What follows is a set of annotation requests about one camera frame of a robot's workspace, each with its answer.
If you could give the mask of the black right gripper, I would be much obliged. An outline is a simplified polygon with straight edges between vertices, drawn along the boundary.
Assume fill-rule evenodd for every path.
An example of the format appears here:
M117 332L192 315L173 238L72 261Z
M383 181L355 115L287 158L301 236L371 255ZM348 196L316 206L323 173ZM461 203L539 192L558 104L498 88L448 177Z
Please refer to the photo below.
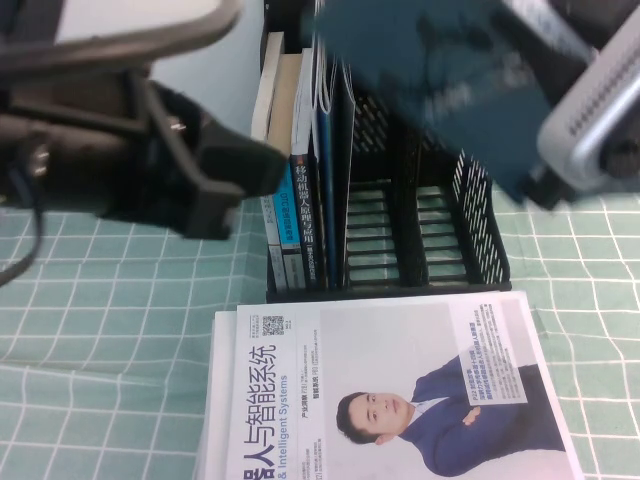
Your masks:
M639 175L639 143L607 144L600 155L600 167L615 179ZM573 188L548 167L536 167L520 183L523 195L536 206L553 211L563 204L573 203L577 196Z

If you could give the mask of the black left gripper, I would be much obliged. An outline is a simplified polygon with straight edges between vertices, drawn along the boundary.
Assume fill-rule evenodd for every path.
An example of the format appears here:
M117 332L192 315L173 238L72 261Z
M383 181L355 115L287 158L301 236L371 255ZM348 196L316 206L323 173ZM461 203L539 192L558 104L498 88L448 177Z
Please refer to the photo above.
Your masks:
M142 86L142 76L120 73L2 89L2 205L23 207L9 172L29 165L43 170L35 180L47 210L228 239L241 189L275 193L288 159L211 120L200 130L198 162L226 182L206 182L193 194L152 125Z

